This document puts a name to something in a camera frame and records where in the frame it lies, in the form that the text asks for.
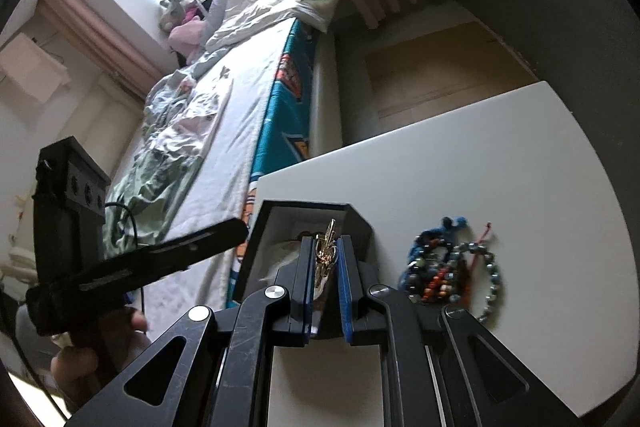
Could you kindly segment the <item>person's left hand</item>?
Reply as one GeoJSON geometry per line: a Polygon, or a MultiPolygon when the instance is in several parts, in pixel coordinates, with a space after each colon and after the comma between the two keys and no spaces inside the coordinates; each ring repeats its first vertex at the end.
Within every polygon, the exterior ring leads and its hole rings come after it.
{"type": "Polygon", "coordinates": [[[107,366],[119,373],[149,347],[148,330],[146,316],[136,308],[126,307],[100,320],[99,351],[77,345],[58,351],[50,371],[70,413],[78,411],[104,387],[98,382],[97,371],[107,366]]]}

